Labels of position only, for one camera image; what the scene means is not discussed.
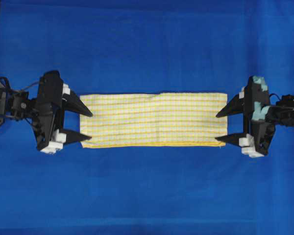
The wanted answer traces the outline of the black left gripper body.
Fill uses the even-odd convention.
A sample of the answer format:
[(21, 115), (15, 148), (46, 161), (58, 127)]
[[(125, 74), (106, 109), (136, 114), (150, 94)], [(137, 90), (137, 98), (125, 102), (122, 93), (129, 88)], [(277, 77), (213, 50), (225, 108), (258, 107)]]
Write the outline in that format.
[(39, 80), (32, 118), (37, 149), (54, 154), (63, 148), (63, 143), (53, 139), (56, 113), (62, 108), (64, 82), (57, 70), (44, 73)]

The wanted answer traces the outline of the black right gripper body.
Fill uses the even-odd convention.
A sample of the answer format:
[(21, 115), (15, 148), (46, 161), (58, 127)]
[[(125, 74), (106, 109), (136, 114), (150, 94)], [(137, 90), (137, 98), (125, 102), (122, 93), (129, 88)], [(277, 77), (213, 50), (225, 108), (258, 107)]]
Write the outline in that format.
[(271, 107), (270, 94), (265, 79), (260, 76), (251, 76), (248, 83), (239, 92), (239, 101), (242, 103), (244, 120), (244, 134), (239, 138), (239, 147), (242, 153), (251, 158), (263, 157), (268, 154), (270, 141), (275, 132), (268, 131), (270, 124), (266, 115)]

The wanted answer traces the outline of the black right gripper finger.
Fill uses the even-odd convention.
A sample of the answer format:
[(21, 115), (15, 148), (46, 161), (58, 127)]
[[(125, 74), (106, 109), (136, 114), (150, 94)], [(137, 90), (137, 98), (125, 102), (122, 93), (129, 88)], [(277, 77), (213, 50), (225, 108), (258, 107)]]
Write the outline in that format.
[(233, 133), (233, 134), (229, 134), (225, 136), (215, 137), (215, 139), (217, 141), (221, 141), (224, 143), (228, 143), (228, 144), (240, 147), (239, 139), (245, 138), (245, 137), (246, 137), (246, 133)]
[(233, 116), (244, 113), (244, 98), (235, 95), (217, 114), (217, 118)]

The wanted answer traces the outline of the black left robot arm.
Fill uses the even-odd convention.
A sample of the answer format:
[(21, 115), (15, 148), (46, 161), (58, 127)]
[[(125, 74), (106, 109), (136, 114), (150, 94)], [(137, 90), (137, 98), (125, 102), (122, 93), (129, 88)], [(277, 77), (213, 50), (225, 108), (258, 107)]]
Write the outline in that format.
[(86, 117), (93, 114), (64, 83), (59, 71), (44, 73), (37, 85), (37, 97), (30, 99), (27, 89), (14, 90), (6, 77), (0, 77), (0, 127), (7, 118), (26, 120), (32, 127), (37, 150), (46, 154), (55, 154), (67, 144), (90, 140), (88, 135), (64, 128), (66, 111)]

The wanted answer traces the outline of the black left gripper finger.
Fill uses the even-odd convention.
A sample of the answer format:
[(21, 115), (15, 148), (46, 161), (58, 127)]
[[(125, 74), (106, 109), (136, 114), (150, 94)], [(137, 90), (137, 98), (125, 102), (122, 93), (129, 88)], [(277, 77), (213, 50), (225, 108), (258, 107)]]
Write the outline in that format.
[(62, 95), (62, 108), (65, 111), (71, 111), (87, 117), (92, 117), (93, 113), (88, 107), (80, 100), (76, 93), (70, 90), (70, 93), (64, 93)]
[(66, 141), (64, 142), (64, 145), (75, 142), (87, 141), (92, 138), (91, 136), (87, 136), (85, 134), (73, 130), (62, 129), (62, 133), (66, 135)]

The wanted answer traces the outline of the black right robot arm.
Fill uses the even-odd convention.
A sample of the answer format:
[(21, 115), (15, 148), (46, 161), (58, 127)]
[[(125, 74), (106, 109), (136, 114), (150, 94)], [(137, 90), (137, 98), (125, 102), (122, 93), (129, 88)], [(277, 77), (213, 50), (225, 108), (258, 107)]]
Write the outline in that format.
[(216, 140), (241, 148), (251, 158), (266, 156), (276, 126), (294, 127), (294, 95), (284, 95), (271, 104), (269, 87), (263, 77), (251, 76), (216, 117), (243, 115), (243, 131), (216, 137)]

